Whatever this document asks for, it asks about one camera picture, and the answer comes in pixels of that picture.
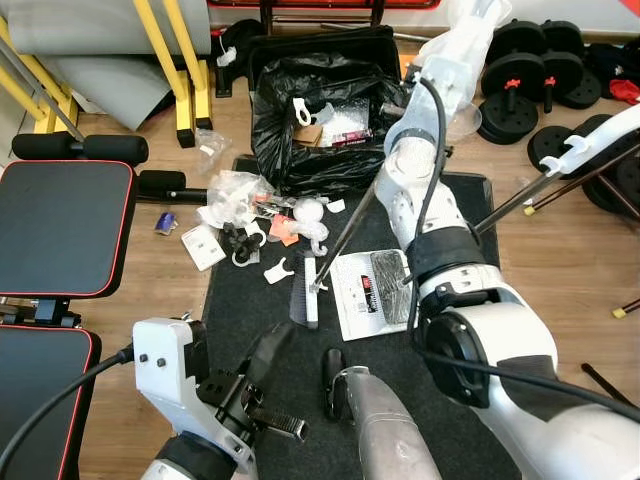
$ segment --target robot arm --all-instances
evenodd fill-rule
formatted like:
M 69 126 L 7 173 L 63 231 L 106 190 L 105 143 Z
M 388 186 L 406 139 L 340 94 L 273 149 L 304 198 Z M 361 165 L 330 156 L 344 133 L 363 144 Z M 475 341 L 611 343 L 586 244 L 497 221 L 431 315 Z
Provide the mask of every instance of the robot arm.
M 420 55 L 420 76 L 442 97 L 440 119 L 447 124 L 470 101 L 478 62 L 484 61 L 500 17 L 497 6 L 504 3 L 475 5 L 458 22 L 474 41 L 454 41 L 461 38 L 454 26 L 433 41 L 436 53 Z M 375 185 L 419 285 L 420 348 L 555 380 L 558 355 L 551 333 L 500 271 L 485 263 L 453 194 L 440 182 L 414 238 L 422 200 L 436 174 L 437 119 L 435 102 L 417 81 L 404 116 L 387 135 L 388 155 Z M 613 117 L 586 138 L 573 138 L 573 148 L 563 157 L 545 159 L 548 175 L 575 170 L 638 127 L 640 106 Z M 567 394 L 486 373 L 431 362 L 428 366 L 439 389 L 476 412 L 528 480 L 640 476 L 638 423 Z
M 269 373 L 293 336 L 278 324 L 260 337 L 236 372 L 209 372 L 200 322 L 151 318 L 133 327 L 136 387 L 171 422 L 170 438 L 144 480 L 258 478 L 252 446 L 270 429 L 304 441 L 303 420 L 262 407 Z

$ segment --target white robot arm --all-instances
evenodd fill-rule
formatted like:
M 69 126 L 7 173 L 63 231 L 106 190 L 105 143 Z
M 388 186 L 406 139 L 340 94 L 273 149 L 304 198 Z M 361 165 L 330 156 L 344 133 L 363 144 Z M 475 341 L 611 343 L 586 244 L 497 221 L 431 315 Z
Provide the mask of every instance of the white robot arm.
M 486 28 L 499 17 L 496 6 L 503 3 L 476 2 L 478 8 L 471 9 L 473 19 L 466 18 L 464 24 L 476 25 L 478 31 L 466 30 L 466 35 L 490 41 Z M 459 38 L 455 32 L 454 27 L 444 34 L 444 40 L 434 40 L 437 48 L 449 54 L 423 55 L 419 74 L 442 97 L 440 119 L 447 123 L 466 106 L 469 85 L 475 86 L 477 80 L 469 73 L 475 71 L 477 57 L 475 63 L 469 62 L 460 45 L 455 49 L 449 45 Z M 474 55 L 488 47 L 486 42 L 464 45 Z M 636 106 L 588 137 L 573 138 L 568 142 L 573 148 L 563 157 L 545 159 L 548 176 L 573 171 L 639 127 L 640 106 Z M 419 235 L 414 237 L 425 192 L 438 174 L 437 132 L 436 104 L 418 79 L 405 115 L 389 131 L 385 141 L 388 156 L 375 185 L 419 286 L 420 315 L 414 338 L 424 352 L 553 381 L 558 354 L 551 333 L 499 270 L 484 262 L 454 196 L 439 181 Z M 476 412 L 528 480 L 640 477 L 637 421 L 567 394 L 427 363 L 440 390 Z

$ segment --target gray mat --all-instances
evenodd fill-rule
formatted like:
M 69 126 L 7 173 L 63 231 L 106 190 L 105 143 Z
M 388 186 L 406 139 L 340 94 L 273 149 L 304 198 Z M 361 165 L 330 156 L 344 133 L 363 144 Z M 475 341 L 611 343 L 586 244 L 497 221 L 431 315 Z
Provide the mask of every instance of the gray mat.
M 130 130 L 137 130 L 171 87 L 157 63 L 133 55 L 40 57 L 59 80 Z
M 150 0 L 160 30 L 180 54 L 162 0 Z M 180 0 L 197 53 L 211 53 L 206 0 Z M 33 55 L 153 54 L 133 0 L 0 0 L 9 33 L 21 53 Z
M 448 174 L 444 182 L 452 187 L 462 213 L 472 223 L 490 210 L 491 190 L 484 177 Z M 358 199 L 358 195 L 348 195 L 346 211 L 325 214 L 323 221 L 331 231 L 328 244 L 335 242 Z M 487 261 L 498 264 L 495 231 L 484 234 L 483 242 Z M 293 258 L 295 248 L 267 244 L 260 265 L 236 268 L 225 259 L 216 266 L 203 313 L 213 367 L 237 368 L 256 335 L 270 324 L 288 320 L 292 277 L 269 286 L 262 272 L 282 256 Z M 386 212 L 373 202 L 345 253 L 386 248 L 397 248 L 397 243 Z M 344 343 L 333 294 L 319 295 L 318 304 L 319 329 L 296 329 L 265 401 L 268 407 L 306 419 L 309 438 L 304 445 L 297 445 L 275 434 L 264 434 L 256 446 L 262 480 L 362 478 L 353 427 L 329 422 L 323 415 L 320 360 L 329 347 L 342 348 L 350 364 L 367 365 L 393 388 L 416 420 L 445 480 L 521 478 L 509 455 L 473 412 L 450 402 L 437 390 L 404 334 Z

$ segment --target orange tag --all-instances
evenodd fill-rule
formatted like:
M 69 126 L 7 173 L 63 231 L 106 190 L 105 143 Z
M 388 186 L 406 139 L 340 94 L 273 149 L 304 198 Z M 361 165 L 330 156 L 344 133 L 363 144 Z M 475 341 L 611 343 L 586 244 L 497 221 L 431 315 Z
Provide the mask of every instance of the orange tag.
M 271 229 L 269 230 L 269 235 L 273 235 L 274 237 L 279 237 L 284 243 L 285 247 L 296 243 L 299 240 L 298 234 L 292 235 L 287 227 L 289 222 L 293 222 L 294 220 L 285 217 L 284 215 L 276 215 L 273 217 L 273 221 L 271 222 Z

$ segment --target black weight plate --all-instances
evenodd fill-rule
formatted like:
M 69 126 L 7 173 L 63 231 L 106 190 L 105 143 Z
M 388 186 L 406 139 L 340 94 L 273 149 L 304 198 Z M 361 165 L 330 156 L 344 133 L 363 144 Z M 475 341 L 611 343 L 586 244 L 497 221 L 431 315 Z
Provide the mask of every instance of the black weight plate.
M 482 76 L 482 93 L 504 91 L 510 80 L 520 81 L 518 95 L 527 98 L 539 97 L 544 83 L 544 63 L 531 53 L 510 53 L 491 63 Z
M 493 33 L 487 64 L 514 51 L 540 54 L 547 48 L 542 28 L 533 22 L 512 20 Z
M 484 123 L 480 125 L 478 135 L 484 138 L 487 142 L 495 143 L 496 145 L 511 145 L 522 138 L 520 136 L 500 136 L 493 133 L 491 130 L 488 130 Z
M 584 182 L 582 191 L 596 207 L 610 213 L 622 212 L 616 198 L 597 178 Z
M 575 108 L 576 110 L 584 110 L 596 103 L 602 95 L 602 85 L 600 80 L 591 70 L 584 69 L 582 72 L 582 81 L 580 85 L 570 92 L 559 95 L 555 93 L 555 100 L 565 107 Z
M 554 94 L 562 95 L 580 85 L 584 68 L 582 60 L 573 53 L 547 52 L 540 58 L 544 62 L 545 80 L 551 77 L 555 79 Z
M 614 179 L 620 192 L 640 208 L 640 157 L 630 155 L 622 160 L 615 168 Z
M 573 129 L 573 135 L 579 135 L 581 137 L 586 137 L 591 132 L 593 132 L 596 128 L 602 125 L 604 122 L 609 120 L 611 115 L 608 113 L 598 113 L 597 115 L 593 115 L 587 118 L 584 122 L 578 125 Z
M 485 130 L 509 139 L 524 137 L 538 123 L 538 109 L 532 101 L 517 96 L 515 111 L 509 113 L 507 112 L 506 94 L 502 92 L 494 93 L 487 98 L 480 105 L 480 112 Z
M 571 129 L 562 126 L 550 126 L 538 130 L 527 143 L 527 155 L 531 165 L 539 172 L 546 172 L 547 169 L 540 165 L 540 160 L 547 156 L 558 158 L 569 150 L 571 147 L 564 144 L 569 135 L 571 135 Z M 570 180 L 576 177 L 577 174 L 574 172 L 569 175 L 563 175 L 562 179 Z
M 571 52 L 582 58 L 584 54 L 582 32 L 575 24 L 564 20 L 547 20 L 540 27 L 548 48 L 559 52 Z

